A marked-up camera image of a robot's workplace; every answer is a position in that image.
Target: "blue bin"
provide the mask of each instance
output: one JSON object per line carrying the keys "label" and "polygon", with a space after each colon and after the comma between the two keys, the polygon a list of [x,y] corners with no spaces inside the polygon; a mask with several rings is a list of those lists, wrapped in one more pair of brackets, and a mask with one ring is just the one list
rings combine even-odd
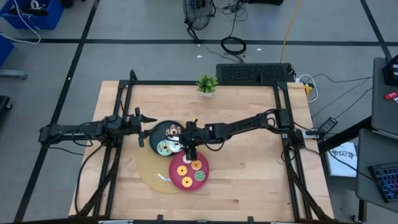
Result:
{"label": "blue bin", "polygon": [[6,61],[13,48],[14,44],[0,35],[0,66]]}
{"label": "blue bin", "polygon": [[[63,12],[63,6],[60,0],[37,0],[39,5],[43,3],[47,6],[47,16],[31,16],[21,14],[22,18],[32,29],[55,29],[58,21],[61,18]],[[19,9],[25,7],[30,7],[30,1],[27,0],[17,0]],[[10,25],[16,29],[29,29],[24,22],[22,22],[19,15],[10,14],[9,11],[13,8],[14,0],[7,0],[5,5],[0,10],[0,16],[5,18]]]}

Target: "red object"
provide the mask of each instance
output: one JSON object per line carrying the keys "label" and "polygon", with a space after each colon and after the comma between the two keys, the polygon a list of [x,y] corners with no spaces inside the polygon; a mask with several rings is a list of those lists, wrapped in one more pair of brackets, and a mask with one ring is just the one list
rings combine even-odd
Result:
{"label": "red object", "polygon": [[384,96],[384,99],[391,100],[398,97],[398,91],[392,92]]}
{"label": "red object", "polygon": [[[185,152],[179,152],[177,155],[174,156],[170,163],[169,167],[169,175],[172,183],[178,187],[180,190],[184,191],[193,191],[193,190],[198,190],[205,182],[207,181],[207,178],[209,178],[209,163],[207,162],[206,158],[204,157],[203,154],[198,152],[198,160],[201,161],[201,168],[199,170],[203,171],[205,173],[205,179],[203,181],[198,181],[195,179],[195,172],[197,170],[192,169],[191,163],[186,164],[184,163],[182,157],[185,155]],[[185,166],[188,169],[187,174],[185,175],[179,175],[177,173],[177,169],[179,166]],[[184,187],[182,185],[182,179],[184,177],[190,177],[192,179],[192,185],[190,187]]]}

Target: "orange donut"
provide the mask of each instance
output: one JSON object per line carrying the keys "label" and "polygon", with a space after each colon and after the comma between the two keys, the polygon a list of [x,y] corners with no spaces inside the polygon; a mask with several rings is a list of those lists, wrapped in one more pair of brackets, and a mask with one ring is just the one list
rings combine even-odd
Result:
{"label": "orange donut", "polygon": [[192,169],[194,169],[194,170],[199,170],[199,169],[201,168],[201,162],[200,162],[200,160],[193,161],[193,162],[191,163],[191,167],[192,167]]}
{"label": "orange donut", "polygon": [[188,169],[187,169],[186,166],[179,166],[179,167],[177,168],[177,173],[178,173],[179,175],[185,175],[185,174],[187,174],[187,172],[188,172]]}
{"label": "orange donut", "polygon": [[186,187],[186,188],[191,187],[192,186],[192,178],[191,177],[184,177],[182,179],[182,186]]}

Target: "red plate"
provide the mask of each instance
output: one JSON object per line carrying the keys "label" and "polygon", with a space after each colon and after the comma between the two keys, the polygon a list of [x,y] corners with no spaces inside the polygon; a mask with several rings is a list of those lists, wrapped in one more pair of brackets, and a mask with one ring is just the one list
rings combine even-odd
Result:
{"label": "red plate", "polygon": [[[207,181],[207,178],[209,178],[209,163],[207,162],[206,158],[203,156],[203,154],[198,152],[198,160],[201,161],[201,168],[199,170],[203,171],[205,173],[205,179],[203,181],[198,181],[195,179],[195,173],[199,170],[194,170],[191,167],[191,163],[186,164],[184,163],[182,157],[185,155],[185,152],[179,152],[174,156],[170,163],[169,167],[169,175],[170,179],[172,180],[172,183],[178,187],[180,190],[185,190],[185,191],[192,191],[192,190],[198,190],[205,182]],[[187,174],[181,176],[177,173],[177,169],[179,166],[185,166],[188,169]],[[184,187],[182,185],[182,179],[184,177],[190,177],[192,179],[192,185],[190,187]]]}

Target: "small green plant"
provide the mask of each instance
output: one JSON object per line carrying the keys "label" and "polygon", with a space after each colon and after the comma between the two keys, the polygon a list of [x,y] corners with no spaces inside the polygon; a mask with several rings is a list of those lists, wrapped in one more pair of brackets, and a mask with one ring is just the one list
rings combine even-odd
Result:
{"label": "small green plant", "polygon": [[216,91],[216,86],[218,82],[216,77],[206,74],[199,77],[199,82],[197,84],[199,86],[199,92],[213,93],[214,91]]}

